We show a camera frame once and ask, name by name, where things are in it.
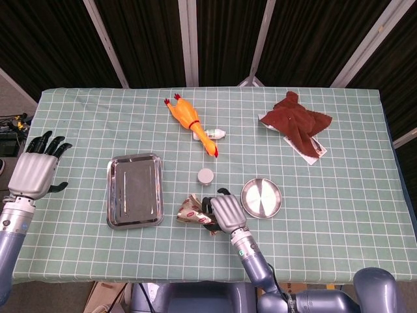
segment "green checkered tablecloth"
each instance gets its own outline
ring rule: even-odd
[[[333,117],[317,139],[328,152],[309,166],[258,123],[292,90],[306,108]],[[164,98],[190,100],[205,128],[227,132],[218,159],[174,120]],[[269,87],[52,89],[44,91],[30,138],[53,130],[74,145],[59,163],[64,192],[36,202],[15,282],[247,280],[226,234],[214,237],[176,214],[191,193],[239,195],[245,182],[275,182],[283,204],[248,226],[280,281],[350,282],[363,267],[417,278],[417,244],[378,91]],[[163,160],[165,218],[127,231],[106,224],[106,166],[115,156],[153,152]],[[210,168],[213,184],[197,183]]]

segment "metal tray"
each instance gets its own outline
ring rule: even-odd
[[[154,226],[164,218],[162,161],[153,153],[108,164],[107,223],[115,230]]]
[[[269,179],[255,178],[248,181],[240,193],[246,212],[256,218],[274,216],[281,207],[282,196],[278,187]]]

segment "dark curtain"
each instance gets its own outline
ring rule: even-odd
[[[249,76],[266,0],[197,0],[200,86],[236,86]]]
[[[96,0],[131,88],[186,86],[177,0]]]
[[[83,1],[0,1],[0,67],[31,97],[120,87]]]
[[[395,150],[404,176],[405,184],[417,215],[417,139],[402,145]]]
[[[349,87],[379,89],[393,140],[417,127],[417,2]]]
[[[389,0],[277,0],[256,76],[269,86],[329,87]]]

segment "yellow rubber chicken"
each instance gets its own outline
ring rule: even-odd
[[[177,100],[177,106],[173,107],[168,99],[165,99],[165,104],[171,111],[173,117],[175,117],[180,124],[186,128],[191,129],[193,132],[197,134],[200,138],[201,142],[204,145],[208,155],[214,156],[217,158],[219,152],[217,150],[216,144],[204,133],[203,127],[201,127],[200,120],[198,118],[197,111],[193,108],[191,103],[187,100],[181,98],[180,95],[177,93],[174,96],[175,100]]]

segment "small white bottle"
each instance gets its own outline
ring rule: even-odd
[[[221,139],[226,136],[226,132],[221,129],[208,129],[205,130],[204,133],[207,135],[207,137],[214,140]],[[194,140],[200,140],[195,132],[193,132],[193,138]]]

